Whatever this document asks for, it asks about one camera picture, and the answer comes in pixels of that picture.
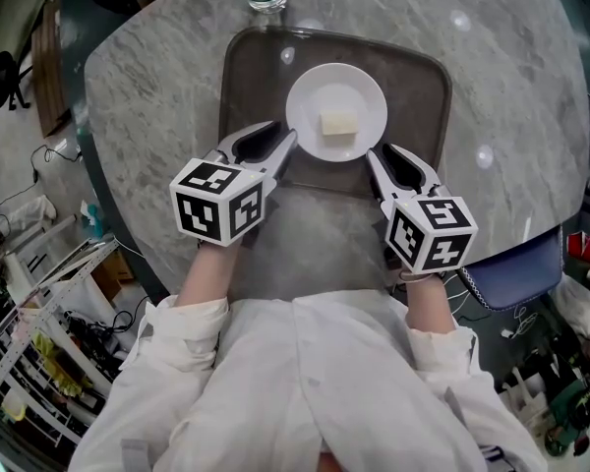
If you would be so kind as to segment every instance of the marble table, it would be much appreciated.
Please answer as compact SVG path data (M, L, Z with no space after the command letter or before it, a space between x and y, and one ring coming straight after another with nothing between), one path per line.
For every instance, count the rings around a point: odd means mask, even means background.
M166 287L196 242L178 233L168 184L217 143L223 58L249 26L323 27L429 54L453 98L440 176L480 227L468 263L575 214L588 174L588 105L576 37L559 0L291 0L261 16L244 0L157 0L86 64L88 115L115 201ZM232 296L292 298L382 287L373 200L280 187L243 251Z

